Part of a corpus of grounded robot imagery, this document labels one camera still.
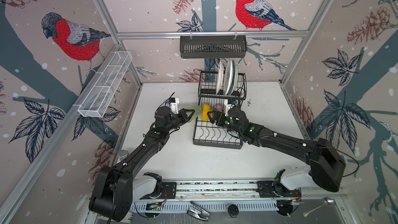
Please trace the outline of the cream white plate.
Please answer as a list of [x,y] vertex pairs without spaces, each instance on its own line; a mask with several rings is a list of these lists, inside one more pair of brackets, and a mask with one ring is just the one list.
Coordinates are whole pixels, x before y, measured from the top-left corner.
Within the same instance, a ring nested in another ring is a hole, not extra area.
[[218,95],[222,90],[223,80],[224,80],[224,65],[222,62],[220,62],[217,74],[216,95]]

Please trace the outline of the white plate blue rim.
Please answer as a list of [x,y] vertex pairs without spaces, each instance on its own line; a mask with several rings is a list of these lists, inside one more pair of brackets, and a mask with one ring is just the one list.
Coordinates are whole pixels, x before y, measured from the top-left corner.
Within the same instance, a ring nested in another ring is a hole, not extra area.
[[224,75],[224,95],[231,95],[233,86],[234,86],[234,80],[235,80],[235,61],[230,59],[227,64],[226,72]]

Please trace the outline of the black hanging wall basket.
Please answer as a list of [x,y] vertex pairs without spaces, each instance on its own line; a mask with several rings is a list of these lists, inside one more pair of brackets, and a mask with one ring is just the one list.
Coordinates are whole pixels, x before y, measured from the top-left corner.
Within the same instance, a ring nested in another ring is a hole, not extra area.
[[184,59],[243,58],[246,36],[181,36],[180,56]]

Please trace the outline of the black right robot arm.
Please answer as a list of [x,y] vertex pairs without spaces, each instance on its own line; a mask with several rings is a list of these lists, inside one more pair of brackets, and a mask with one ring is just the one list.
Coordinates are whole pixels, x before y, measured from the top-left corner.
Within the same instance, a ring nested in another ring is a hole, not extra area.
[[241,141],[285,153],[310,166],[314,183],[329,192],[338,192],[346,163],[329,141],[303,140],[277,133],[263,125],[249,122],[246,113],[233,107],[225,115],[220,111],[206,113],[211,123],[226,128]]

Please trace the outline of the black round knob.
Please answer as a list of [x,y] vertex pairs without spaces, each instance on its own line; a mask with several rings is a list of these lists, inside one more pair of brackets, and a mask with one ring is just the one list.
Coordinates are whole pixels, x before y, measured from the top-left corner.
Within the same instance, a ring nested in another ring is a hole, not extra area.
[[235,204],[228,205],[227,213],[230,218],[237,218],[239,215],[239,209],[237,205]]

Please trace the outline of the green glass tumbler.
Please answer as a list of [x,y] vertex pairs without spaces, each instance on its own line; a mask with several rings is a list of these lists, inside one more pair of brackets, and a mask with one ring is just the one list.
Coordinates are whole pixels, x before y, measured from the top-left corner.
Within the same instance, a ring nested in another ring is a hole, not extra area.
[[202,115],[202,109],[199,105],[194,105],[186,108],[186,111],[189,113],[190,120],[189,122],[195,120],[200,115]]

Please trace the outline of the red patterned bowl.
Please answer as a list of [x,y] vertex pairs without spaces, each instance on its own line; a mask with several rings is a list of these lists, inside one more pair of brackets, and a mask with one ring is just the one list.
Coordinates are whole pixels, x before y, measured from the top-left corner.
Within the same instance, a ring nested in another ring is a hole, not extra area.
[[220,105],[220,104],[217,104],[216,105],[216,111],[218,111],[218,112],[224,112],[224,108],[223,108],[223,105]]

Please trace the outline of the yellow bowl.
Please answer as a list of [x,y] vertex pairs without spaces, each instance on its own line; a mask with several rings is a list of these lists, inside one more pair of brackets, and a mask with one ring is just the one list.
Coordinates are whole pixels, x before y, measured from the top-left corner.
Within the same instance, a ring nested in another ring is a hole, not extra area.
[[213,111],[212,108],[208,104],[204,104],[202,108],[202,120],[203,121],[209,121],[207,117],[207,112]]

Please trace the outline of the metal spoon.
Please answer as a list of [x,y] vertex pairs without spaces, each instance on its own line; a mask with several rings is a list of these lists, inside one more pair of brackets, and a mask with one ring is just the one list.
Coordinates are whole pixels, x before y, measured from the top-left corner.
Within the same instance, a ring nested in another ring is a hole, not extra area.
[[334,204],[335,204],[334,199],[326,197],[326,198],[323,199],[322,203],[319,206],[317,206],[317,207],[315,207],[315,208],[313,208],[313,209],[311,209],[309,211],[305,211],[303,213],[303,217],[309,216],[311,213],[313,213],[314,211],[316,211],[316,210],[318,210],[318,209],[320,209],[320,208],[322,208],[324,206],[325,207],[330,207],[330,206],[333,206]]

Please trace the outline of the pale green plate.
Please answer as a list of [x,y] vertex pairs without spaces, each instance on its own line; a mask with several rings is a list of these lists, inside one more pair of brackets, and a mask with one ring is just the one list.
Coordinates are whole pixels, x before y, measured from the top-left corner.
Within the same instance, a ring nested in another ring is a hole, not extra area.
[[231,88],[231,94],[233,94],[233,92],[236,90],[238,83],[238,68],[234,60],[232,61],[232,63],[233,63],[233,84]]

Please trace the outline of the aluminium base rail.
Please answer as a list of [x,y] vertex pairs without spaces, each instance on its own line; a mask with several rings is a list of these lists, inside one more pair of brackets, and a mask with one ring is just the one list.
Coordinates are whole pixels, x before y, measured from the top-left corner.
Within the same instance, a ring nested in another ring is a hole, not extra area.
[[158,197],[142,197],[130,212],[155,218],[198,207],[210,213],[224,212],[235,205],[239,212],[276,211],[288,216],[302,203],[300,189],[289,190],[272,179],[164,181],[162,187]]

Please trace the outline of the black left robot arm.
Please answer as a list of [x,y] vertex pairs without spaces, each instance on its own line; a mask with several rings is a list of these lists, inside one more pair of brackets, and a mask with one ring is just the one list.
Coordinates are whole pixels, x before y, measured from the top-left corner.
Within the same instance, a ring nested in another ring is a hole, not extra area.
[[194,109],[181,109],[177,114],[168,106],[159,107],[154,114],[155,122],[144,135],[142,143],[121,162],[113,167],[104,166],[98,173],[89,202],[89,210],[117,222],[124,219],[138,193],[133,192],[137,173],[165,146],[170,134],[199,113]]

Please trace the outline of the black two-tier dish rack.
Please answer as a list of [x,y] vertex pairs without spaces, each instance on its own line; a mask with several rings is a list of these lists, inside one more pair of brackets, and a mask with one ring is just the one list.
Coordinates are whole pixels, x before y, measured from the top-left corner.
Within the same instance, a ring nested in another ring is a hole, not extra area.
[[202,113],[196,118],[193,144],[199,146],[241,149],[241,141],[235,131],[227,129],[230,120],[228,111],[241,106],[246,99],[246,75],[238,73],[237,83],[229,87],[230,95],[225,95],[223,87],[217,87],[216,71],[201,71],[198,98]]

